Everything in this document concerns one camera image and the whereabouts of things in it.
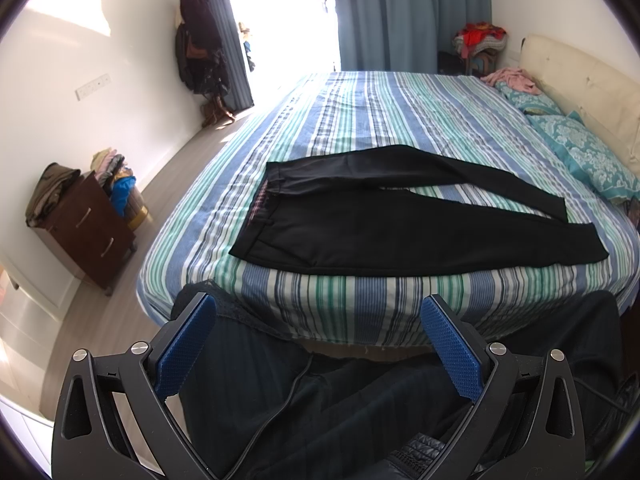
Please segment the pink garment on bed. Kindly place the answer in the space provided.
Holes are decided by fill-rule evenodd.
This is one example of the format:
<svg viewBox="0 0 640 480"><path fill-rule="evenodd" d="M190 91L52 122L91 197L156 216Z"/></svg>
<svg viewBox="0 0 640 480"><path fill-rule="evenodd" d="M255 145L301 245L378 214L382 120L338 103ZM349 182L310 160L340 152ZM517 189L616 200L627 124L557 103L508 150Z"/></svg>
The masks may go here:
<svg viewBox="0 0 640 480"><path fill-rule="evenodd" d="M491 87L495 87L498 82L503 82L510 89L518 92L534 94L535 96L541 94L541 90L536 85L533 77L526 70L519 67L503 67L483 76L480 80Z"/></svg>

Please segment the blue curtain right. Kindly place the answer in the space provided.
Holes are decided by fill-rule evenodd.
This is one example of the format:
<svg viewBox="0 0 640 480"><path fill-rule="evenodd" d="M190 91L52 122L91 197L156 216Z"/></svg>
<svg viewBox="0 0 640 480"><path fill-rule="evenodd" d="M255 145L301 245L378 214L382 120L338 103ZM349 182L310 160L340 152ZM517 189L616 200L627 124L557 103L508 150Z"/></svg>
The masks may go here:
<svg viewBox="0 0 640 480"><path fill-rule="evenodd" d="M456 32L488 22L491 0L335 0L342 70L434 74Z"/></svg>

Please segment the white wall socket strip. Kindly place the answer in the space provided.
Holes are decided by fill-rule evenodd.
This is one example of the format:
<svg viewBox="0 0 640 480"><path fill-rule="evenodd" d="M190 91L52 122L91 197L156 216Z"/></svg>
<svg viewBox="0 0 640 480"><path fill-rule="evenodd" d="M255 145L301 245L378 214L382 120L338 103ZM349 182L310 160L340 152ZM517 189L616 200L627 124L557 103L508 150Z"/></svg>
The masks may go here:
<svg viewBox="0 0 640 480"><path fill-rule="evenodd" d="M103 74L92 81L87 82L80 88L75 90L76 98L78 101L87 99L88 96L92 96L93 93L100 91L111 83L111 76L109 74Z"/></svg>

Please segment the striped bed sheet mattress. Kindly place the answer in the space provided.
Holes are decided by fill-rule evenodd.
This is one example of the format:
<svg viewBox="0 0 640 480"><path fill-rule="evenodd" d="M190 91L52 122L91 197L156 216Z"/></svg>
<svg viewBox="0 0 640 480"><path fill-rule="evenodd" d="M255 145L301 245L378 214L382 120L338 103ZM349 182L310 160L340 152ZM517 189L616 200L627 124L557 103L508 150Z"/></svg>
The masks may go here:
<svg viewBox="0 0 640 480"><path fill-rule="evenodd" d="M303 276L230 255L267 162L387 144L509 171L566 201L608 251L588 266L506 269L439 278ZM439 294L481 333L518 330L567 298L596 290L629 308L639 291L639 235L620 206L573 178L525 115L469 76L341 72L303 82L250 116L210 160L160 229L137 296L155 323L184 286L212 281L291 336L331 344L417 347L419 307Z"/></svg>

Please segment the dark clothes on rack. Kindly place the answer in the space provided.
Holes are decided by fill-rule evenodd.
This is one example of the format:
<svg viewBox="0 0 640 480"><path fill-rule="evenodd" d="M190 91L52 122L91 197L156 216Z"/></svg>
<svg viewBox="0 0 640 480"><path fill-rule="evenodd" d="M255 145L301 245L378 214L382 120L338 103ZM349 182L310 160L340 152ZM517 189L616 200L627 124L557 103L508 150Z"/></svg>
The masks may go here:
<svg viewBox="0 0 640 480"><path fill-rule="evenodd" d="M179 11L175 55L180 79L195 94L225 96L228 66L209 0L180 0Z"/></svg>

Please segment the black pants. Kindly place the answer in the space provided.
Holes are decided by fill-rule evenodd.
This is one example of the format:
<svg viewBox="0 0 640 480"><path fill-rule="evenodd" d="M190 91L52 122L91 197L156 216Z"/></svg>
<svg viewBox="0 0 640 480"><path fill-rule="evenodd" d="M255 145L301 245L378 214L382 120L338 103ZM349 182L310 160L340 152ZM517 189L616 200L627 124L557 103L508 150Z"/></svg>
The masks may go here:
<svg viewBox="0 0 640 480"><path fill-rule="evenodd" d="M414 278L608 258L561 197L500 169L390 145L268 162L230 254L307 275Z"/></svg>

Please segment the red clothes pile on stool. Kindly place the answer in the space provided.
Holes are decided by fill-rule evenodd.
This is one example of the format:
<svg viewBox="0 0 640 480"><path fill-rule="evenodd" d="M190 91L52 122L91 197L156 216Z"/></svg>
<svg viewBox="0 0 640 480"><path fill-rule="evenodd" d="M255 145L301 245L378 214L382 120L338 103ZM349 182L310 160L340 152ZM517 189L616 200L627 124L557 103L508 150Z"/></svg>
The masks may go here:
<svg viewBox="0 0 640 480"><path fill-rule="evenodd" d="M466 24L452 40L454 50L464 63L465 73L480 77L496 70L498 56L507 43L506 30L486 22Z"/></svg>

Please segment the cream padded headboard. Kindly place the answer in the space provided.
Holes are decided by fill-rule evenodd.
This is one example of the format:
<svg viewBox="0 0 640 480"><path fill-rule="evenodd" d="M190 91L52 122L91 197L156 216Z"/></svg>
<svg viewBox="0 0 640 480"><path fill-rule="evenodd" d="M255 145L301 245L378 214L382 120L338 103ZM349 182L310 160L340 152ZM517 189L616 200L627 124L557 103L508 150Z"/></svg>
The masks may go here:
<svg viewBox="0 0 640 480"><path fill-rule="evenodd" d="M523 40L518 65L564 113L576 112L627 169L639 173L638 82L582 50L539 35Z"/></svg>

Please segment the dark wooden nightstand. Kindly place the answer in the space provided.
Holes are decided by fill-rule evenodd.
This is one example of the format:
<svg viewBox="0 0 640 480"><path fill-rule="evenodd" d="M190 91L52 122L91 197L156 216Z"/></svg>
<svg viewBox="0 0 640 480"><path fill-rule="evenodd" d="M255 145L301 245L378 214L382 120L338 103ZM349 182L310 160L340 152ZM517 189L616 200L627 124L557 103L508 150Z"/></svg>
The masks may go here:
<svg viewBox="0 0 640 480"><path fill-rule="evenodd" d="M83 174L33 228L60 263L110 296L137 242L93 174Z"/></svg>

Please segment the teal floral pillow near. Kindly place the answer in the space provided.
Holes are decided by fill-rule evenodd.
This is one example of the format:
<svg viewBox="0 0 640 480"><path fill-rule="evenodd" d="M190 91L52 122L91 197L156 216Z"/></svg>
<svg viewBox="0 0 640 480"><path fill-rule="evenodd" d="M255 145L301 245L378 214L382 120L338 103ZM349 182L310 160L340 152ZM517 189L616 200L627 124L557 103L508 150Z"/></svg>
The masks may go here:
<svg viewBox="0 0 640 480"><path fill-rule="evenodd" d="M581 122L562 115L527 119L568 172L610 203L639 198L639 179Z"/></svg>

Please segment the teal floral pillow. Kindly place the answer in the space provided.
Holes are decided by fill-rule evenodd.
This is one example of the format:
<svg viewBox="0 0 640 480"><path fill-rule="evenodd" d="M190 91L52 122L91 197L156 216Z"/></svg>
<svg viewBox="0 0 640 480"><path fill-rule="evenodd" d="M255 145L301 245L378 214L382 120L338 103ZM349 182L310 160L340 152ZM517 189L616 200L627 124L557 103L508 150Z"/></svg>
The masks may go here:
<svg viewBox="0 0 640 480"><path fill-rule="evenodd" d="M539 94L521 92L510 88L505 82L496 83L496 89L506 100L525 115L562 115L562 110L544 92Z"/></svg>
<svg viewBox="0 0 640 480"><path fill-rule="evenodd" d="M610 203L639 198L639 179L581 122L562 115L527 119L568 172Z"/></svg>

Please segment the olive clothes on nightstand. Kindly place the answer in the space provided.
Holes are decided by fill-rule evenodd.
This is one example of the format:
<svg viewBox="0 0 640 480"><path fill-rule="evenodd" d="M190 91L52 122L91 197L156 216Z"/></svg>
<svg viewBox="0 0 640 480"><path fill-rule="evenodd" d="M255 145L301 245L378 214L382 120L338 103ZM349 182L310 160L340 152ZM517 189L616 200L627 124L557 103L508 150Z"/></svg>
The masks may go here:
<svg viewBox="0 0 640 480"><path fill-rule="evenodd" d="M41 222L58 206L62 196L78 180L80 170L51 162L43 170L25 210L25 223L30 228Z"/></svg>

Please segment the teal floral pillow far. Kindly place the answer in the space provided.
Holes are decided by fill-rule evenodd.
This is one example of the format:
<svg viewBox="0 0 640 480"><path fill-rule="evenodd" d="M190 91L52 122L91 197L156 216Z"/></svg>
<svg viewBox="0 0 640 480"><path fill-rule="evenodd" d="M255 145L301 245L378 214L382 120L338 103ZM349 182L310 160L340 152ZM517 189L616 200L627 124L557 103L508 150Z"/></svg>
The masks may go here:
<svg viewBox="0 0 640 480"><path fill-rule="evenodd" d="M562 115L562 110L544 92L539 94L521 92L510 88L505 82L496 83L496 89L506 100L525 115Z"/></svg>

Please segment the blue striped curtain left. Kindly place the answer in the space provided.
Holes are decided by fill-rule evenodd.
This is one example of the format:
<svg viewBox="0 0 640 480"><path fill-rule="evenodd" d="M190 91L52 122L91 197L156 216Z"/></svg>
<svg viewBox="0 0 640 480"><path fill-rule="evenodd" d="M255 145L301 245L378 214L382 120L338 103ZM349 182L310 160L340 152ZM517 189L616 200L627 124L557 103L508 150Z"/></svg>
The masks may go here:
<svg viewBox="0 0 640 480"><path fill-rule="evenodd" d="M226 100L234 110L247 110L254 105L247 65L236 24L231 0L209 0L214 19L221 36L222 50L227 60L229 92Z"/></svg>

